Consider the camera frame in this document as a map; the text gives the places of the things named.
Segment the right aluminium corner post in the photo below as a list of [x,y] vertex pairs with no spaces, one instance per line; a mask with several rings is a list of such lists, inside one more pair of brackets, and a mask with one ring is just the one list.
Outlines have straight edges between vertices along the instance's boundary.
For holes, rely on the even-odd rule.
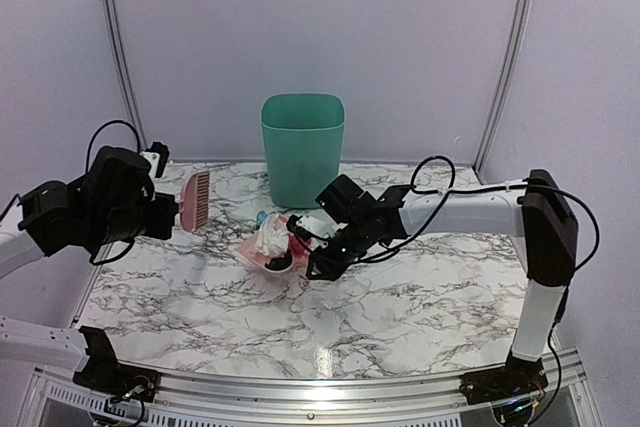
[[515,0],[498,79],[492,95],[488,117],[472,165],[474,172],[478,176],[481,175],[482,170],[488,162],[498,133],[500,121],[506,109],[509,90],[526,33],[531,2],[532,0]]

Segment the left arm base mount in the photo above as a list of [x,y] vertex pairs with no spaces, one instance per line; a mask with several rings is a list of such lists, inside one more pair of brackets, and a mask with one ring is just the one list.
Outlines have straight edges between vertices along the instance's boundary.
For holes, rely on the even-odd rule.
[[127,399],[128,394],[145,403],[154,400],[160,380],[158,371],[120,362],[102,329],[82,326],[79,332],[86,343],[88,361],[74,372],[74,384],[121,400]]

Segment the aluminium corner post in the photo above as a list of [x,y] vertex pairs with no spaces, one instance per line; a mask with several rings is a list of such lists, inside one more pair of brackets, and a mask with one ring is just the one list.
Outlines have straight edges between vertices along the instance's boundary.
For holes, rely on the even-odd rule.
[[474,172],[478,176],[481,175],[482,170],[488,162],[498,133],[500,121],[506,109],[509,90],[526,33],[531,2],[532,0],[515,0],[498,79],[492,95],[488,117],[472,165]]
[[133,79],[128,65],[117,3],[116,0],[102,0],[102,2],[116,77],[124,103],[125,116],[135,128],[140,140],[140,146],[147,148],[149,146],[149,141],[143,126],[142,115],[139,109]]

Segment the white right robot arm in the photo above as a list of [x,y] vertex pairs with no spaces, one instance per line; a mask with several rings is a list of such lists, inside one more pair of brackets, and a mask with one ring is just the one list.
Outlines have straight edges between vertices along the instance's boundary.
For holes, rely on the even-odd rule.
[[576,271],[578,221],[553,177],[533,170],[522,181],[480,188],[418,191],[394,185],[379,198],[346,175],[337,177],[317,197],[327,221],[304,216],[291,222],[319,243],[311,251],[306,276],[338,280],[353,264],[362,263],[377,244],[399,248],[432,233],[488,233],[517,239],[526,270],[523,310],[507,364],[495,385],[515,395],[534,378],[534,364],[544,352],[556,314]]

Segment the left aluminium corner post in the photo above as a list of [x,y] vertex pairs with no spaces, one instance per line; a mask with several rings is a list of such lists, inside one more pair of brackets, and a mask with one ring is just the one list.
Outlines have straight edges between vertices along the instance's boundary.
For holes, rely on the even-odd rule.
[[149,141],[143,126],[142,115],[139,109],[133,79],[128,65],[117,3],[116,0],[102,0],[102,2],[116,77],[124,103],[125,116],[135,128],[140,140],[140,146],[147,148],[149,146]]

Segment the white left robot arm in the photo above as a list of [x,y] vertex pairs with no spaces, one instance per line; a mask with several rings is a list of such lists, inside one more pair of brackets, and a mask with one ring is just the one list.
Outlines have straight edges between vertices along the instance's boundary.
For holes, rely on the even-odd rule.
[[[79,178],[16,196],[1,214],[1,275],[68,247],[103,266],[124,258],[140,237],[170,239],[178,203],[154,184],[168,158],[160,142],[141,152],[105,146]],[[2,317],[1,356],[88,374],[106,392],[119,391],[127,379],[99,328],[55,329]]]

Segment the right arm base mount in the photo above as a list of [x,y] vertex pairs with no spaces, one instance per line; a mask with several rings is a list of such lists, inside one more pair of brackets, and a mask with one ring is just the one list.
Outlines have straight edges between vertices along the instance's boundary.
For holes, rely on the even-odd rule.
[[542,392],[547,386],[541,359],[525,361],[509,354],[503,365],[463,374],[459,391],[469,405],[476,405]]

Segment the teal plastic waste bin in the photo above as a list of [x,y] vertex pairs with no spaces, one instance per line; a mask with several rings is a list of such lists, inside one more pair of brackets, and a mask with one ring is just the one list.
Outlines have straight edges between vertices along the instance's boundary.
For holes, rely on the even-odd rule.
[[345,108],[331,94],[286,93],[269,97],[261,127],[273,203],[311,209],[336,178],[341,162]]

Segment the pink hand brush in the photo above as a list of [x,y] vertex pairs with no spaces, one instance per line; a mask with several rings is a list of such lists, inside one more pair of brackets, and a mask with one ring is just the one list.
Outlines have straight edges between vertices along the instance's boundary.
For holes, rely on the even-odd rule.
[[182,188],[179,201],[180,224],[184,231],[194,233],[206,226],[209,217],[210,173],[196,172]]

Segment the magenta paper scrap upper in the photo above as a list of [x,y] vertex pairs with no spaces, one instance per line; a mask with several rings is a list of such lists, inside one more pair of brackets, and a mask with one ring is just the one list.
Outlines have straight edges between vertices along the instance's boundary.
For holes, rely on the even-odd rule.
[[289,238],[289,250],[293,257],[301,257],[306,253],[307,245],[295,237]]

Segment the black paper scrap centre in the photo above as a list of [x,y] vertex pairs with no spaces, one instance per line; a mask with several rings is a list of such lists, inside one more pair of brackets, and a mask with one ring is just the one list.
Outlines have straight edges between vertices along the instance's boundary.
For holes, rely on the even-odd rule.
[[271,258],[264,264],[264,268],[270,272],[284,272],[293,265],[293,256],[290,252],[286,252],[279,257]]

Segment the aluminium front rail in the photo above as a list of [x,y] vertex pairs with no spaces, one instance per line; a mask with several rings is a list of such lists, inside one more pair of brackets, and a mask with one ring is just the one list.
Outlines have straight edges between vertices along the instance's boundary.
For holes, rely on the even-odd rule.
[[366,380],[243,378],[162,369],[153,401],[107,406],[69,372],[34,370],[20,426],[494,426],[514,400],[472,405],[461,372]]

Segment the pink plastic dustpan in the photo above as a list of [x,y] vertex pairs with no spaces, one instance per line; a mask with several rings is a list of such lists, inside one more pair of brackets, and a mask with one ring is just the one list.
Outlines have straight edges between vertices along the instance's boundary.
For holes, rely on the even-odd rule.
[[304,267],[308,261],[308,241],[298,241],[285,227],[259,230],[244,241],[237,252],[249,264],[271,274],[284,274]]

